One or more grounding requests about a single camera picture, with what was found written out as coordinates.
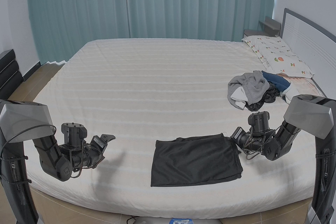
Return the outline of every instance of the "floor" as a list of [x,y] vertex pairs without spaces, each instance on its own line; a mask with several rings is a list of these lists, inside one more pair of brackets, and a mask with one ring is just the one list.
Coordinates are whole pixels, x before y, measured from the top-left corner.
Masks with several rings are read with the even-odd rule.
[[[44,64],[31,77],[23,82],[11,95],[10,100],[32,101],[41,89],[57,73],[62,65]],[[31,188],[37,210],[42,214],[45,224],[126,224],[130,217],[119,213],[106,213],[87,209],[61,201]],[[223,224],[303,224],[305,222],[310,199],[298,201],[273,210],[254,213],[246,216],[221,219]],[[11,207],[6,199],[2,186],[0,187],[0,222],[15,223]]]

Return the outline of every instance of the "floral pillow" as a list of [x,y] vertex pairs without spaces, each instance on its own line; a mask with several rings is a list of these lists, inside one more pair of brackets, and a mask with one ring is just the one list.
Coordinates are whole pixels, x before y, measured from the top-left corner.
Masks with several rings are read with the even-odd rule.
[[249,36],[242,39],[272,74],[284,74],[311,79],[312,71],[280,37]]

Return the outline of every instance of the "folded black pants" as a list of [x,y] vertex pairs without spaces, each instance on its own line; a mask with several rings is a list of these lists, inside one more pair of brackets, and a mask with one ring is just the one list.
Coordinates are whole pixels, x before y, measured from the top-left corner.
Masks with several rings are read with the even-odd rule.
[[223,134],[156,141],[151,187],[196,186],[241,178],[238,149]]

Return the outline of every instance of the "gray sweater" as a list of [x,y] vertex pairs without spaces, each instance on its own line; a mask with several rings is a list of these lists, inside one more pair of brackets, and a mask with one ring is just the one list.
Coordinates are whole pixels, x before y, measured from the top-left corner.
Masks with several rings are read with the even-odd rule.
[[241,109],[236,105],[236,101],[231,99],[231,95],[239,87],[243,87],[247,104],[254,104],[259,102],[264,93],[269,89],[270,84],[264,78],[261,71],[253,71],[253,73],[244,73],[243,75],[235,76],[227,85],[227,99],[236,108]]

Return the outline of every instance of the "white cloth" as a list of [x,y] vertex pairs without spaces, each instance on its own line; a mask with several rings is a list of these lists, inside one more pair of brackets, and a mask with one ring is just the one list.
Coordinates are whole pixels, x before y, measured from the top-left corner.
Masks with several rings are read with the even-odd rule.
[[292,98],[296,95],[299,95],[299,91],[296,89],[293,83],[289,85],[287,89],[285,89],[283,92],[280,92],[281,97],[285,96],[286,103],[289,104],[292,100]]
[[247,97],[243,87],[237,88],[231,95],[231,99],[236,101],[235,103],[237,106],[239,106],[241,109],[244,109],[247,102]]
[[[233,107],[228,82],[262,70],[240,42],[125,38],[87,43],[51,79],[35,101],[48,105],[59,144],[63,122],[94,135],[114,134],[94,170],[66,182],[42,171],[32,141],[24,142],[28,178],[37,188],[83,207],[133,216],[224,218],[262,212],[313,195],[315,139],[301,131],[291,151],[271,162],[239,154],[242,177],[189,187],[150,187],[156,140],[248,130],[250,111]],[[310,93],[307,83],[303,93]],[[264,104],[276,128],[288,107]]]

